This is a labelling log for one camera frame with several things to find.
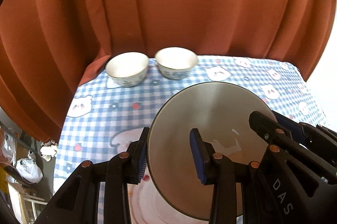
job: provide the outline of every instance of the cartoon bear print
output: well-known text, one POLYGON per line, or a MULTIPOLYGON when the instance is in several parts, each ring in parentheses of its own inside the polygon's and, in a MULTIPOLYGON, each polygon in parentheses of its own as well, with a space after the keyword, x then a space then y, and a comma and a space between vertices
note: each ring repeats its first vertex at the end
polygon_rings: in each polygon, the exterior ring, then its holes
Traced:
POLYGON ((90 95, 74 98, 70 104, 67 116, 80 117, 89 113, 91 111, 91 99, 90 95))
POLYGON ((307 87, 304 84, 298 83, 296 85, 300 89, 300 91, 302 92, 302 94, 308 94, 309 93, 307 87))
POLYGON ((280 80, 281 79, 281 75, 276 72, 275 70, 273 69, 270 69, 270 70, 267 70, 267 73, 272 77, 272 79, 274 80, 280 80))
POLYGON ((118 85, 117 83, 114 83, 112 78, 110 76, 107 76, 107 88, 114 89, 117 87, 120 87, 120 85, 118 85))
POLYGON ((298 110, 302 113, 302 115, 306 116, 309 114, 308 104, 305 101, 301 101, 298 104, 298 110))
POLYGON ((223 81, 231 76, 230 72, 220 66, 205 68, 207 76, 213 81, 223 81))
POLYGON ((286 70, 286 71, 289 70, 288 65, 285 64, 284 62, 280 62, 280 67, 281 67, 282 69, 286 70))
POLYGON ((110 141, 112 147, 117 147, 117 153, 125 152, 129 147, 130 143, 137 141, 142 134, 142 128, 136 128, 129 131, 123 131, 114 137, 110 141))
POLYGON ((245 68, 250 68, 252 65, 252 62, 248 58, 234 58, 235 59, 235 64, 245 67, 245 68))
POLYGON ((273 85, 261 85, 262 91, 265 93, 265 96, 269 99, 278 99, 280 97, 280 93, 274 88, 273 85))

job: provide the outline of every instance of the yellow object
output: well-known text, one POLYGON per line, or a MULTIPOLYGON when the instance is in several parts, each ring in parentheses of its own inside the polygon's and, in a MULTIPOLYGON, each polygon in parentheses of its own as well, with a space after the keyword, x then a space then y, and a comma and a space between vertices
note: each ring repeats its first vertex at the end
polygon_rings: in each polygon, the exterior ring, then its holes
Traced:
POLYGON ((8 182, 6 180, 6 177, 7 177, 7 173, 0 166, 0 190, 2 190, 5 194, 9 194, 9 191, 8 191, 8 182))

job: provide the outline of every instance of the gingham pattern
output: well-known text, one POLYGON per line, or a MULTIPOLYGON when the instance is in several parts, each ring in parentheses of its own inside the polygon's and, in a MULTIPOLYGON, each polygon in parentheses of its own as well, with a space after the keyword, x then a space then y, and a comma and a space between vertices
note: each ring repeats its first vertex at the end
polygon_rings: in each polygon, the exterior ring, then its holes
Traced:
MULTIPOLYGON (((116 134, 150 126, 161 106, 178 91, 205 81, 211 81, 207 68, 221 66, 231 76, 225 82, 242 86, 257 96, 276 112, 299 122, 327 126, 326 117, 310 93, 303 94, 298 83, 305 86, 296 67, 287 63, 288 70, 280 66, 279 61, 269 59, 249 59, 250 68, 235 64, 235 58, 223 56, 199 56, 199 64, 190 76, 174 81, 163 77, 153 59, 150 59, 146 79, 134 87, 107 88, 108 75, 105 70, 95 79, 79 86, 74 98, 92 96, 92 109, 84 116, 66 117, 62 129, 54 172, 54 189, 57 190, 72 171, 84 160, 93 163, 107 161, 117 154, 110 142, 116 134), (280 80, 274 80, 266 72, 274 69, 281 74, 280 80), (268 99, 261 85, 272 84, 279 92, 278 99, 268 99), (304 101, 309 114, 303 115, 298 104, 304 101)), ((99 202, 99 222, 103 222, 103 194, 101 187, 99 202)))

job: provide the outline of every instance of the white lettering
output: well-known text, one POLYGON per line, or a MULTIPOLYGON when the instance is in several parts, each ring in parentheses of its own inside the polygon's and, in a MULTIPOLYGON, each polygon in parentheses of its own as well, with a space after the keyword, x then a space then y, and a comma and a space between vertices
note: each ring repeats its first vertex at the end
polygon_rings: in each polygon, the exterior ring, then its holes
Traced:
POLYGON ((277 190, 281 186, 281 182, 277 179, 273 185, 274 190, 277 190))
POLYGON ((285 208, 283 208, 283 211, 287 215, 290 212, 290 210, 292 210, 292 209, 293 209, 293 205, 291 203, 289 203, 287 205, 287 211, 285 210, 285 208))
POLYGON ((284 192, 284 193, 282 193, 282 194, 280 194, 280 195, 278 196, 279 198, 281 198, 281 204, 282 204, 282 202, 283 202, 283 200, 284 200, 286 194, 287 194, 287 193, 284 192))

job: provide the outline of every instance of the curtain fold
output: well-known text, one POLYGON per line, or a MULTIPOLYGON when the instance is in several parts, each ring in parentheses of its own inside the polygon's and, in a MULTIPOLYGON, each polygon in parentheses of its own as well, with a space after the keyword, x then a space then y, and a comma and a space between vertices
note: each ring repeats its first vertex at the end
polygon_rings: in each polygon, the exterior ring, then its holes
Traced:
POLYGON ((336 0, 4 0, 0 105, 36 139, 58 141, 79 84, 114 55, 271 58, 306 80, 329 38, 336 0))

